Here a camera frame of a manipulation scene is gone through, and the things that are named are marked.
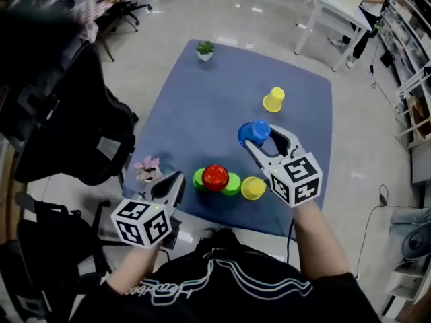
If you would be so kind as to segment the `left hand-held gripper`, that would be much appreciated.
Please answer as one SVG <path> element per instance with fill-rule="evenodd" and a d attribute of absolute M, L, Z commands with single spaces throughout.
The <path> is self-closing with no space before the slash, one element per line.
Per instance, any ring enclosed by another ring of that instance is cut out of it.
<path fill-rule="evenodd" d="M 157 244 L 173 248 L 180 221 L 172 215 L 181 204 L 186 183 L 182 172 L 171 172 L 148 183 L 142 195 L 123 199 L 111 214 L 121 241 L 140 248 Z"/>

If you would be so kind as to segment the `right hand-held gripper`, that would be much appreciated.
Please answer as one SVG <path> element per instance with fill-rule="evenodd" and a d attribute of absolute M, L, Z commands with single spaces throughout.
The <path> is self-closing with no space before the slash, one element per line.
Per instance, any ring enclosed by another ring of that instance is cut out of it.
<path fill-rule="evenodd" d="M 249 155 L 264 171 L 272 191 L 282 202 L 296 207 L 321 193 L 323 172 L 311 152 L 305 152 L 297 136 L 283 127 L 271 124 L 270 137 L 279 153 L 269 154 L 251 140 L 244 141 Z"/>

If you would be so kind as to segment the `green paper cup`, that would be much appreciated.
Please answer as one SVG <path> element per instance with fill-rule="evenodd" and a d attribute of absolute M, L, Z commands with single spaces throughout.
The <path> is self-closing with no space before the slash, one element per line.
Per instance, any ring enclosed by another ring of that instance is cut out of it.
<path fill-rule="evenodd" d="M 242 180 L 234 172 L 229 172 L 228 177 L 227 185 L 221 190 L 221 193 L 225 196 L 234 196 L 240 191 Z"/>
<path fill-rule="evenodd" d="M 205 171 L 205 168 L 199 168 L 193 174 L 193 186 L 197 190 L 202 191 L 202 192 L 207 191 L 206 187 L 203 185 L 203 180 L 202 180 L 202 175 L 203 175 L 204 171 Z"/>

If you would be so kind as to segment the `blue paper cup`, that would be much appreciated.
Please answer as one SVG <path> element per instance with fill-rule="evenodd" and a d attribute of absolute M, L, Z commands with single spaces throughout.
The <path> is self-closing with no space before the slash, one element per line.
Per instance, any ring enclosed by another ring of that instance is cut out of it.
<path fill-rule="evenodd" d="M 269 138 L 271 127 L 264 120 L 256 120 L 243 124 L 238 130 L 238 140 L 245 147 L 245 141 L 249 140 L 261 147 Z"/>

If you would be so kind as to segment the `red paper cup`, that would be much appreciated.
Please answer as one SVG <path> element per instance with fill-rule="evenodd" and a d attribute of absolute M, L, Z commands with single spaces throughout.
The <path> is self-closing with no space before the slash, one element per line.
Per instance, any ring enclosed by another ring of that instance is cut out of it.
<path fill-rule="evenodd" d="M 207 166 L 201 176 L 202 185 L 212 192 L 221 192 L 228 185 L 229 173 L 219 164 Z"/>

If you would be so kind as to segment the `yellow paper cup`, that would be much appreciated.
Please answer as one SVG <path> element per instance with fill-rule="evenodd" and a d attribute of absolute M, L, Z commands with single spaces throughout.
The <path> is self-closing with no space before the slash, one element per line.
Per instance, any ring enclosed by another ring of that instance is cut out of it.
<path fill-rule="evenodd" d="M 263 196 L 266 188 L 267 185 L 264 180 L 249 176 L 243 180 L 240 191 L 245 199 L 255 201 Z"/>
<path fill-rule="evenodd" d="M 280 87 L 274 87 L 264 98 L 263 107 L 271 112 L 279 112 L 285 98 L 285 92 Z"/>

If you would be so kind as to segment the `person's right forearm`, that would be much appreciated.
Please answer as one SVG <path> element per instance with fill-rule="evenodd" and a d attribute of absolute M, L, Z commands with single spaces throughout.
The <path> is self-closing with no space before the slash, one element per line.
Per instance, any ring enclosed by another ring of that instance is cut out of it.
<path fill-rule="evenodd" d="M 347 257 L 314 201 L 293 208 L 300 268 L 309 279 L 349 272 Z"/>

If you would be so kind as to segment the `person's left forearm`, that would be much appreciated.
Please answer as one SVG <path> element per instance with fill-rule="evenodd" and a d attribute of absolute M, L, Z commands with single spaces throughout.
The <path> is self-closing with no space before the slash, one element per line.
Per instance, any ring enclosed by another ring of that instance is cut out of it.
<path fill-rule="evenodd" d="M 107 278 L 108 285 L 123 295 L 152 274 L 160 244 L 152 248 L 133 247 L 120 266 Z"/>

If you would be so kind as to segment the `blue tablecloth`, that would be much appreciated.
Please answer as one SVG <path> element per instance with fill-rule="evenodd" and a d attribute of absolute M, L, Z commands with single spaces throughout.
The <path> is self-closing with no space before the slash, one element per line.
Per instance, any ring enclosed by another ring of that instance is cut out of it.
<path fill-rule="evenodd" d="M 160 170 L 187 179 L 180 210 L 231 227 L 276 236 L 288 234 L 291 210 L 272 193 L 255 201 L 241 194 L 199 192 L 191 183 L 199 168 L 224 166 L 241 178 L 262 172 L 238 141 L 239 128 L 264 120 L 294 133 L 324 174 L 329 171 L 332 95 L 328 79 L 248 50 L 217 44 L 207 62 L 197 41 L 187 43 L 148 116 L 131 161 L 160 159 Z M 274 88 L 285 92 L 282 108 L 271 113 L 263 98 Z"/>

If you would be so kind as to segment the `green plant in white pot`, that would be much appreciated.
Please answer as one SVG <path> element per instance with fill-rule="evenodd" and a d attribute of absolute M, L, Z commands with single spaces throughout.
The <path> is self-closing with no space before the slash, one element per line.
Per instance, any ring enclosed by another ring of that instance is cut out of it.
<path fill-rule="evenodd" d="M 213 56 L 215 46 L 210 41 L 199 42 L 196 47 L 197 56 L 202 61 L 207 62 Z"/>

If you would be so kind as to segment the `wooden stool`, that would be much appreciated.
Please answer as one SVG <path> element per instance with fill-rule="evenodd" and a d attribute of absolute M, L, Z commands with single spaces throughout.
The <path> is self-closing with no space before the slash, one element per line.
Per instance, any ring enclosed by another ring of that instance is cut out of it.
<path fill-rule="evenodd" d="M 403 98 L 397 106 L 395 118 L 401 125 L 395 138 L 406 149 L 431 141 L 431 115 L 423 99 L 415 96 Z"/>

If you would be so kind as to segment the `white table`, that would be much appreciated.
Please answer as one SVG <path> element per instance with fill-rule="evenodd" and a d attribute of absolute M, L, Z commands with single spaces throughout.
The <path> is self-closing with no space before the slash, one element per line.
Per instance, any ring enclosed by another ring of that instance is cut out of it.
<path fill-rule="evenodd" d="M 305 24 L 299 41 L 296 43 L 294 53 L 296 55 L 300 54 L 316 22 L 323 24 L 332 30 L 346 35 L 351 40 L 339 60 L 332 66 L 332 71 L 336 72 L 352 54 L 361 38 L 367 32 L 370 32 L 372 28 L 359 8 L 357 12 L 352 13 L 340 8 L 334 0 L 305 0 L 301 12 L 306 11 L 309 1 L 313 2 L 314 8 Z"/>

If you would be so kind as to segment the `brown wooden board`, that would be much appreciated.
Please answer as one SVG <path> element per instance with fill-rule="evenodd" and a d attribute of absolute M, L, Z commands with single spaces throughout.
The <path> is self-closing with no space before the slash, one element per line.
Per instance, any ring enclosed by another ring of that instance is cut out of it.
<path fill-rule="evenodd" d="M 17 227 L 24 214 L 16 204 L 18 194 L 26 193 L 27 185 L 15 180 L 18 156 L 4 143 L 0 153 L 0 245 L 17 238 Z"/>

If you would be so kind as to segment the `white low shelf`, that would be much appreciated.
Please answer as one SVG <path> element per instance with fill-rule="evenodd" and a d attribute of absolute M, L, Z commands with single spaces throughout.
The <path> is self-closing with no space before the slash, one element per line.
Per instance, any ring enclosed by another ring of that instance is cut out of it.
<path fill-rule="evenodd" d="M 395 320 L 405 304 L 417 304 L 430 287 L 430 256 L 403 261 L 390 274 L 385 287 L 388 301 L 380 314 Z"/>

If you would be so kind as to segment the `pink checkered tablecloth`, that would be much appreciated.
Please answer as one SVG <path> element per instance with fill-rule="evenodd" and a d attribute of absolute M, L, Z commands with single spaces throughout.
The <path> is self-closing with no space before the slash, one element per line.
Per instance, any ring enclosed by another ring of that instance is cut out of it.
<path fill-rule="evenodd" d="M 82 25 L 79 37 L 88 42 L 95 42 L 99 27 L 96 19 L 101 17 L 114 5 L 126 3 L 132 0 L 76 0 L 75 7 L 71 10 L 72 17 Z"/>

